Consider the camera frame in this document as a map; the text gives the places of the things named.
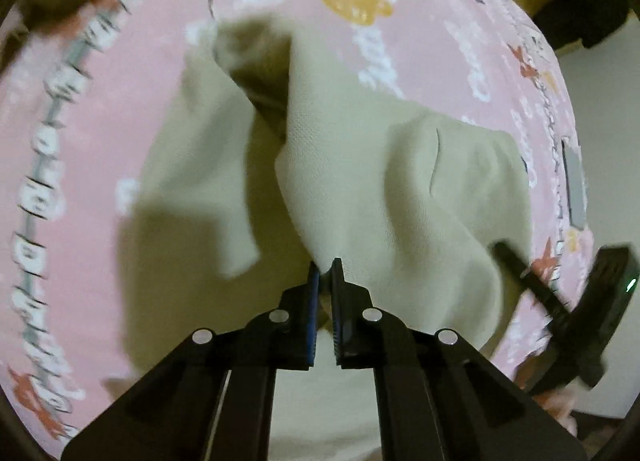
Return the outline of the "beige zip hoodie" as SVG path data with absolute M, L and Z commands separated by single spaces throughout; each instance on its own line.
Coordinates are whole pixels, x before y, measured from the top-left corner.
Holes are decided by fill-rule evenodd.
M 520 294 L 489 247 L 527 250 L 531 221 L 510 135 L 362 86 L 309 28 L 209 23 L 122 226 L 122 345 L 144 373 L 341 259 L 408 327 L 491 356 Z

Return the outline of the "grey laptop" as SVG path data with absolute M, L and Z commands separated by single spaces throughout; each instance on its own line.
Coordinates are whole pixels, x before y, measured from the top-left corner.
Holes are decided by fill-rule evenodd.
M 562 140 L 562 152 L 570 225 L 576 229 L 584 230 L 587 226 L 587 203 L 582 161 L 566 139 Z

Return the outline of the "pink patterned bed blanket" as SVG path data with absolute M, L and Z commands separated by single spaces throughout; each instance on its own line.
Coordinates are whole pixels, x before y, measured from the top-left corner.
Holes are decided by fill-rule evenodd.
M 279 11 L 316 26 L 375 90 L 518 144 L 534 264 L 568 303 L 590 231 L 570 223 L 578 143 L 558 60 L 512 0 L 101 0 L 29 39 L 1 79 L 1 387 L 47 455 L 111 400 L 120 346 L 115 238 L 186 50 L 211 14 Z

